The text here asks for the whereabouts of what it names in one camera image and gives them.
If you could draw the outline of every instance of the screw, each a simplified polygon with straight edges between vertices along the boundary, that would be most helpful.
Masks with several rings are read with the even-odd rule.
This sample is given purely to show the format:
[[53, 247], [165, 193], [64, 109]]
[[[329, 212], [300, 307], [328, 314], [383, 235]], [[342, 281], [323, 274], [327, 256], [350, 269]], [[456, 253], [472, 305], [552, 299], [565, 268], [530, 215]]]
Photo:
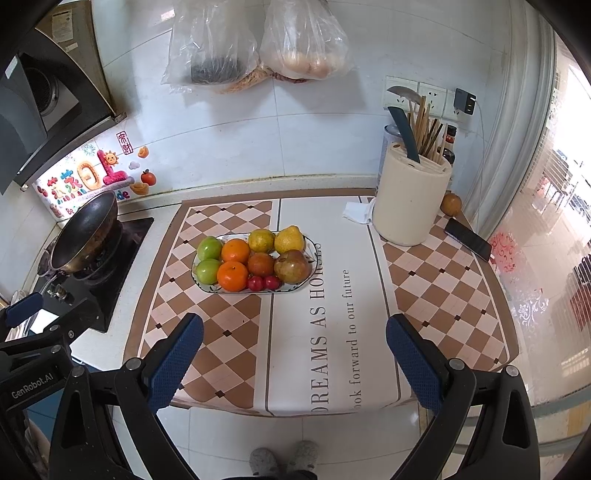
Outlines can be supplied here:
[[519, 375], [519, 370], [517, 370], [517, 367], [514, 367], [513, 365], [508, 365], [507, 368], [505, 368], [505, 371], [510, 377], [516, 377]]
[[466, 364], [462, 362], [459, 358], [452, 358], [449, 361], [449, 366], [452, 367], [454, 370], [464, 370]]
[[142, 365], [140, 358], [130, 358], [125, 362], [125, 368], [127, 370], [137, 370]]
[[84, 373], [84, 367], [81, 367], [80, 365], [78, 367], [74, 367], [72, 369], [72, 376], [73, 377], [81, 377], [82, 374]]

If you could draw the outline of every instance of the oval plate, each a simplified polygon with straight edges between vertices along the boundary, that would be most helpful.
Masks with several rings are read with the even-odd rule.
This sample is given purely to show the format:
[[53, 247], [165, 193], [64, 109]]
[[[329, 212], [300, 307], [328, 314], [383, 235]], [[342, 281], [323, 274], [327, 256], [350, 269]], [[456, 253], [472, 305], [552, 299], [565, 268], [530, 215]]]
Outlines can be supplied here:
[[[232, 240], [233, 238], [240, 238], [240, 239], [244, 240], [245, 242], [248, 242], [248, 235], [250, 235], [250, 234], [249, 233], [229, 233], [227, 235], [220, 235], [216, 238], [221, 240], [222, 243], [226, 243], [228, 240]], [[310, 279], [310, 277], [316, 271], [316, 267], [318, 267], [318, 252], [316, 251], [316, 247], [314, 246], [314, 243], [312, 242], [312, 240], [310, 240], [306, 236], [304, 236], [304, 240], [306, 242], [306, 247], [304, 248], [304, 256], [308, 259], [308, 263], [312, 265], [312, 271], [307, 279], [305, 279], [304, 281], [302, 281], [296, 285], [289, 285], [287, 283], [284, 283], [277, 290], [265, 289], [265, 290], [261, 290], [261, 291], [255, 291], [255, 292], [251, 292], [247, 288], [245, 288], [244, 290], [241, 290], [241, 291], [227, 291], [227, 290], [224, 290], [223, 288], [221, 288], [220, 285], [217, 283], [215, 285], [204, 285], [202, 283], [199, 283], [199, 280], [197, 279], [197, 275], [195, 275], [195, 267], [200, 262], [199, 258], [197, 257], [197, 252], [195, 252], [195, 259], [193, 260], [193, 265], [191, 266], [191, 276], [193, 277], [193, 280], [195, 281], [197, 286], [200, 289], [202, 289], [203, 291], [206, 291], [207, 293], [221, 293], [224, 295], [231, 295], [231, 294], [244, 295], [245, 293], [248, 293], [248, 292], [251, 292], [251, 293], [285, 293], [288, 291], [295, 291], [298, 288], [301, 288]], [[273, 258], [279, 257], [279, 254], [277, 252], [273, 252], [270, 255]]]

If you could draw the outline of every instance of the cream-colored container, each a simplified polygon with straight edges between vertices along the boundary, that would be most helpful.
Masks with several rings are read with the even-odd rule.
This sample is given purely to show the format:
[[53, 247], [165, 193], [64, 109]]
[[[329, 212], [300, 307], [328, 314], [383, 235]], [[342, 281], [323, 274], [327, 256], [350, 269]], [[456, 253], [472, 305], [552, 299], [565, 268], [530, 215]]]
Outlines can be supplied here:
[[407, 158], [404, 147], [388, 146], [372, 221], [395, 245], [410, 247], [427, 239], [452, 175], [445, 158], [441, 165], [422, 156], [420, 160]]

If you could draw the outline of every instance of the green apple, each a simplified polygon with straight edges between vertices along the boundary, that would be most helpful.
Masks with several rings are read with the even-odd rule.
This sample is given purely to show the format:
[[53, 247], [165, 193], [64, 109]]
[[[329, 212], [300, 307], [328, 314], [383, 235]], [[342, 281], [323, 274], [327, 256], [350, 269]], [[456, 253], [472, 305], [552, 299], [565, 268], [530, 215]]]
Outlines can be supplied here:
[[201, 260], [199, 264], [194, 267], [194, 273], [197, 275], [199, 283], [204, 285], [214, 285], [217, 283], [217, 271], [222, 265], [222, 262], [215, 258], [206, 258]]
[[222, 254], [222, 243], [214, 236], [205, 237], [197, 247], [197, 256], [199, 260], [215, 258], [219, 260]]

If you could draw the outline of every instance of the foot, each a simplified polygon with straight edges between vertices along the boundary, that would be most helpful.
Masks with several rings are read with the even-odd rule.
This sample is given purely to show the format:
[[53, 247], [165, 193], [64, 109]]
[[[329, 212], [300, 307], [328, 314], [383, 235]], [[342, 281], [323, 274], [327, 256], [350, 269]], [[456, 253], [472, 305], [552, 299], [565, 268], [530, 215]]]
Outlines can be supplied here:
[[279, 463], [272, 451], [268, 448], [257, 448], [251, 453], [250, 464], [254, 476], [271, 476], [277, 478], [279, 475]]
[[287, 471], [306, 470], [313, 472], [318, 461], [319, 447], [314, 442], [304, 440], [295, 446], [295, 454], [287, 464]]

